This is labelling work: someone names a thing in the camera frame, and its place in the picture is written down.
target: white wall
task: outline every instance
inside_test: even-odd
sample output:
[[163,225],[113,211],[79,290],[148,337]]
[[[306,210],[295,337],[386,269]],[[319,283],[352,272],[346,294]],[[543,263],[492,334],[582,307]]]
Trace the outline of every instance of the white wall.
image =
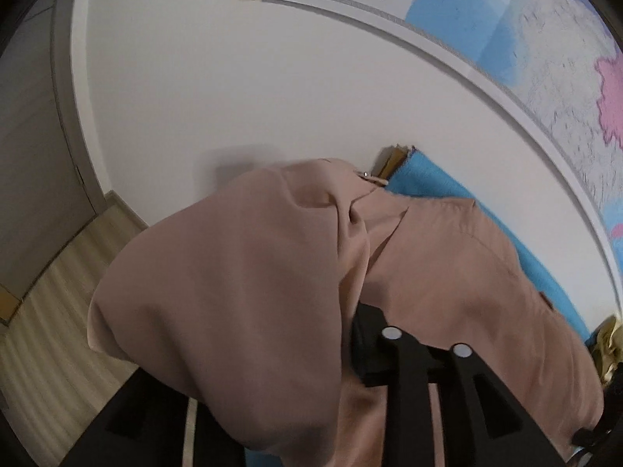
[[337,156],[368,169],[382,147],[415,144],[541,258],[589,327],[614,311],[599,246],[557,176],[516,124],[423,57],[260,2],[90,0],[85,26],[75,74],[89,150],[148,223],[263,163]]

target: baseboard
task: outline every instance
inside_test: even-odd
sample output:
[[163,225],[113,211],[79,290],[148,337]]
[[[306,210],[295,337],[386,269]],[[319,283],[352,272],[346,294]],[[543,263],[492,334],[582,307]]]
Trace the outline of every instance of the baseboard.
[[140,226],[142,230],[145,230],[149,227],[149,225],[141,219],[136,212],[134,212],[128,204],[124,202],[124,200],[116,193],[114,190],[110,190],[108,193],[104,195],[106,199],[106,206],[112,207],[116,205],[119,209],[123,210],[123,212],[130,218],[132,221],[136,223],[137,226]]

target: pink fabric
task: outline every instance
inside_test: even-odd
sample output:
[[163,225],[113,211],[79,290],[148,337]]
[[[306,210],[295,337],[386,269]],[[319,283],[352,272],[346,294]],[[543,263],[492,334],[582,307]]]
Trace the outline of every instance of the pink fabric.
[[348,360],[359,300],[422,343],[472,345],[564,456],[602,413],[588,351],[474,201],[392,195],[339,160],[249,172],[139,235],[88,339],[288,467],[379,466],[385,393]]

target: white circular dot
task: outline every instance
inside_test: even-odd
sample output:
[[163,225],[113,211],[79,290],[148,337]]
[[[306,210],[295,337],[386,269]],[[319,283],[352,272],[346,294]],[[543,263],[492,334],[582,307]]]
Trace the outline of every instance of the white circular dot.
[[391,341],[400,339],[403,336],[403,331],[395,326],[388,326],[382,330],[382,336]]
[[467,344],[457,344],[452,348],[454,354],[461,358],[469,358],[472,356],[472,348],[470,348]]

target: yellow object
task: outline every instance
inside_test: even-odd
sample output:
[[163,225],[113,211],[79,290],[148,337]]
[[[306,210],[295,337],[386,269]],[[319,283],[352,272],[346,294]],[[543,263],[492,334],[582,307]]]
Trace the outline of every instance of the yellow object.
[[623,323],[617,316],[610,316],[599,327],[591,355],[603,386],[608,386],[617,365],[623,361]]

